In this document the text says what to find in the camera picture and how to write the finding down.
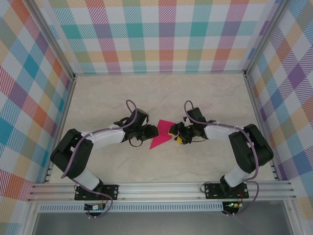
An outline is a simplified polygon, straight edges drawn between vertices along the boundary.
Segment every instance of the marble surface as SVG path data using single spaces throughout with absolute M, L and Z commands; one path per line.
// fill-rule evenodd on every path
M 256 124 L 241 74 L 107 75 L 78 77 L 63 134 L 71 128 L 101 129 L 128 117 L 126 99 L 147 112 L 154 125 L 159 119 L 180 122 L 188 99 L 207 120 Z M 171 140 L 149 150 L 151 141 L 138 148 L 128 142 L 105 146 L 90 156 L 87 167 L 104 182 L 200 182 L 218 181 L 235 164 L 230 144 L 221 141 L 181 145 Z M 54 167 L 50 182 L 70 182 L 61 175 Z M 260 168 L 257 180 L 273 179 L 269 164 Z

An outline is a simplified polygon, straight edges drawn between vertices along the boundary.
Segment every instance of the gray floor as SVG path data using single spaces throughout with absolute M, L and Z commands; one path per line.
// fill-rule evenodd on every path
M 34 235 L 291 235 L 282 202 L 257 202 L 227 218 L 221 212 L 41 213 Z
M 183 104 L 190 99 L 207 120 L 245 126 L 256 118 L 242 74 L 156 74 L 78 77 L 64 133 L 97 130 L 130 115 L 126 99 L 150 115 L 180 122 Z M 139 148 L 128 142 L 103 147 L 90 156 L 87 167 L 104 182 L 218 181 L 235 164 L 230 144 L 208 140 L 181 145 L 168 141 L 149 150 L 151 140 Z M 54 167 L 50 182 L 66 183 Z M 260 168 L 257 180 L 273 180 L 269 165 Z

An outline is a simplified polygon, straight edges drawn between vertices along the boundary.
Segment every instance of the pink paper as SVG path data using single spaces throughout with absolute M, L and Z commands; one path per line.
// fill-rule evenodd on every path
M 158 145 L 169 141 L 172 136 L 168 134 L 171 126 L 175 123 L 165 120 L 158 121 L 157 128 L 158 128 L 158 136 L 154 137 L 150 146 L 150 149 L 157 147 Z

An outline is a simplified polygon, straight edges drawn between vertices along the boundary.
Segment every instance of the black mounting plate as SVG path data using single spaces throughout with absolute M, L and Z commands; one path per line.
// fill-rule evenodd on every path
M 102 200 L 101 195 L 88 192 L 79 186 L 76 187 L 75 191 L 76 191 L 74 197 L 75 201 Z M 115 201 L 117 200 L 118 195 L 118 185 L 102 185 L 100 192 L 109 195 L 113 199 L 113 201 Z
M 204 192 L 206 199 L 241 199 L 241 195 L 238 192 L 242 193 L 243 198 L 249 198 L 249 192 L 245 183 L 236 186 L 227 197 L 224 195 L 219 183 L 204 184 Z

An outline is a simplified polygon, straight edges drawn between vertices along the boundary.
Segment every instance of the purple cable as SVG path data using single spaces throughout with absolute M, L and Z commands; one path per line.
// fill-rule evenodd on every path
M 258 175 L 258 173 L 259 173 L 259 161 L 258 161 L 258 155 L 256 154 L 254 145 L 253 145 L 253 143 L 252 143 L 250 137 L 248 136 L 248 134 L 247 134 L 244 130 L 240 129 L 240 128 L 237 127 L 237 126 L 231 126 L 231 125 L 220 124 L 220 123 L 202 122 L 202 121 L 194 120 L 194 119 L 193 119 L 192 117 L 190 117 L 189 114 L 187 113 L 187 109 L 186 109 L 187 103 L 190 103 L 192 108 L 194 108 L 194 105 L 193 105 L 193 103 L 192 103 L 190 100 L 187 100 L 187 101 L 185 102 L 185 104 L 184 104 L 185 113 L 186 113 L 187 117 L 188 117 L 190 120 L 192 120 L 193 122 L 198 123 L 198 124 L 208 125 L 208 126 L 222 126 L 222 127 L 228 128 L 228 129 L 236 129 L 236 130 L 240 131 L 241 133 L 243 133 L 243 135 L 244 135 L 245 138 L 248 140 L 248 143 L 249 143 L 250 146 L 251 146 L 252 153 L 253 153 L 254 160 L 255 160 L 255 173 L 254 173 L 254 175 L 253 175 L 252 177 L 247 178 L 245 181 L 254 180 L 254 179 L 256 178 L 256 176 Z
M 79 145 L 80 145 L 87 137 L 89 137 L 91 134 L 93 135 L 93 134 L 97 134 L 97 133 L 103 132 L 103 131 L 110 131 L 110 130 L 114 131 L 114 130 L 124 129 L 124 128 L 126 128 L 126 127 L 129 127 L 130 125 L 132 125 L 132 124 L 135 122 L 135 120 L 136 120 L 136 118 L 137 118 L 137 113 L 138 113 L 137 107 L 136 107 L 136 105 L 135 105 L 134 102 L 132 102 L 130 99 L 128 99 L 128 100 L 126 100 L 126 106 L 127 106 L 127 108 L 128 108 L 129 111 L 131 111 L 131 109 L 130 109 L 130 107 L 129 107 L 129 105 L 128 105 L 128 102 L 131 102 L 132 105 L 134 106 L 135 116 L 134 116 L 133 120 L 132 120 L 130 123 L 128 123 L 127 125 L 125 125 L 125 126 L 114 127 L 114 128 L 104 128 L 104 129 L 96 130 L 96 131 L 93 131 L 93 132 L 91 132 L 91 133 L 88 133 L 87 135 L 85 135 L 84 137 L 82 137 L 82 138 L 78 141 L 78 143 L 77 143 L 77 145 L 76 145 L 76 147 L 75 147 L 75 149 L 74 149 L 74 151 L 73 151 L 73 153 L 72 153 L 72 155 L 71 155 L 71 157 L 70 157 L 70 160 L 69 160 L 69 162 L 68 162 L 68 164 L 67 164 L 67 167 L 66 167 L 66 169 L 65 169 L 65 171 L 64 171 L 64 173 L 63 173 L 63 175 L 61 176 L 61 179 L 63 179 L 64 177 L 66 177 L 66 175 L 67 175 L 67 173 L 68 173 L 68 171 L 69 171 L 69 169 L 70 169 L 70 166 L 71 166 L 72 163 L 73 163 L 73 160 L 74 160 L 74 157 L 75 157 L 75 154 L 76 154 L 76 152 L 77 152 L 77 149 L 78 149 Z
M 194 120 L 192 117 L 190 117 L 190 115 L 187 113 L 187 108 L 186 108 L 186 105 L 187 103 L 190 103 L 191 104 L 191 107 L 194 108 L 194 105 L 193 103 L 190 101 L 190 100 L 187 100 L 184 104 L 184 110 L 185 110 L 185 113 L 187 115 L 187 117 L 192 120 L 193 122 L 195 123 L 198 123 L 198 124 L 202 124 L 202 125 L 208 125 L 208 126 L 222 126 L 222 127 L 226 127 L 226 128 L 229 128 L 229 129 L 236 129 L 238 131 L 240 131 L 241 133 L 243 133 L 243 135 L 246 137 L 246 139 L 248 140 L 248 143 L 250 144 L 251 146 L 251 149 L 252 149 L 252 152 L 253 152 L 253 156 L 254 156 L 254 160 L 255 160 L 255 173 L 252 177 L 250 178 L 247 178 L 245 179 L 246 182 L 252 182 L 252 183 L 255 183 L 256 186 L 257 186 L 257 190 L 256 190 L 256 193 L 255 193 L 255 196 L 253 198 L 253 200 L 251 201 L 251 204 L 246 207 L 243 211 L 240 211 L 238 212 L 237 214 L 241 214 L 242 212 L 245 212 L 249 207 L 251 207 L 251 205 L 255 202 L 255 200 L 257 199 L 258 195 L 259 195 L 259 190 L 260 190 L 260 187 L 259 187 L 259 184 L 256 182 L 256 181 L 252 181 L 253 179 L 255 179 L 259 173 L 259 160 L 258 160 L 258 155 L 256 154 L 256 151 L 255 151 L 255 148 L 254 148 L 254 145 L 249 137 L 249 135 L 242 129 L 240 129 L 239 127 L 236 127 L 236 126 L 231 126 L 231 125 L 226 125 L 226 124 L 220 124 L 220 123 L 210 123 L 210 122 L 202 122 L 202 121 L 197 121 L 197 120 Z
M 86 190 L 86 191 L 88 191 L 88 192 L 91 192 L 91 193 L 94 193 L 94 194 L 98 194 L 98 195 L 102 195 L 102 196 L 107 197 L 107 198 L 109 198 L 109 199 L 111 200 L 111 204 L 110 204 L 110 206 L 107 208 L 107 210 L 104 211 L 104 212 L 102 212 L 102 213 L 99 214 L 98 216 L 91 216 L 91 215 L 89 214 L 89 211 L 87 211 L 87 215 L 89 215 L 90 218 L 98 219 L 98 218 L 104 216 L 106 213 L 108 213 L 109 210 L 111 210 L 111 207 L 112 207 L 112 205 L 113 205 L 113 199 L 112 199 L 109 195 L 107 195 L 107 194 L 105 194 L 105 193 L 101 193 L 101 192 L 92 191 L 92 190 L 86 188 L 85 186 L 79 184 L 76 180 L 73 180 L 73 179 L 72 179 L 72 181 L 74 181 L 76 184 L 79 185 L 79 187 L 81 187 L 82 189 L 84 189 L 84 190 Z

